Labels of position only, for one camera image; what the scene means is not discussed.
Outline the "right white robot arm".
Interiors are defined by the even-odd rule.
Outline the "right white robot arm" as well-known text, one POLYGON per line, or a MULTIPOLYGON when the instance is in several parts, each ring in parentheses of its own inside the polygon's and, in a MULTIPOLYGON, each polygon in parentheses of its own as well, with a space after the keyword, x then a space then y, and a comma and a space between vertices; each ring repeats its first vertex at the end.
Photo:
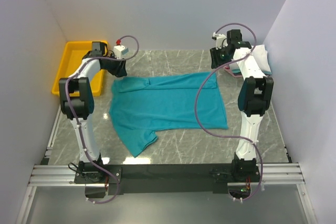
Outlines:
POLYGON ((215 40, 215 47, 210 49, 211 68, 234 62, 244 79, 237 101, 242 115, 241 139, 230 171, 224 176, 230 177, 233 182, 258 179, 260 171, 257 166, 256 146, 261 121, 270 107, 274 81, 262 72, 255 59, 256 46, 243 41, 239 29, 229 30, 226 35, 214 32, 212 39, 215 40))

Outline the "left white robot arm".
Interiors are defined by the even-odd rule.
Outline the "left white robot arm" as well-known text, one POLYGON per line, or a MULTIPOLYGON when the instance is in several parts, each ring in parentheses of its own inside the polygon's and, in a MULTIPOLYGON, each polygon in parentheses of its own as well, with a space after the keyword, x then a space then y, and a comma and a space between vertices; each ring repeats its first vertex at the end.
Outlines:
POLYGON ((121 39, 110 51, 106 43, 94 41, 74 73, 58 82, 61 111, 72 124, 80 151, 79 164, 74 165, 76 176, 90 183, 108 182, 110 178, 118 182, 118 177, 103 166, 93 135, 95 103, 90 81, 101 70, 116 77, 126 76, 124 54, 127 52, 128 48, 121 44, 121 39))

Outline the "teal polo t shirt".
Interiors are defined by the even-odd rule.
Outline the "teal polo t shirt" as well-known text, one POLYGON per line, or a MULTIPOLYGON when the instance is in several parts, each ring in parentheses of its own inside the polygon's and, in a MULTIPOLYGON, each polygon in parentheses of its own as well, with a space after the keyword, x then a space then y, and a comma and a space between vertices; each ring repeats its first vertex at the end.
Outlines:
POLYGON ((157 140, 157 131, 228 129, 215 75, 208 72, 161 77, 124 77, 111 87, 113 127, 133 157, 157 140))

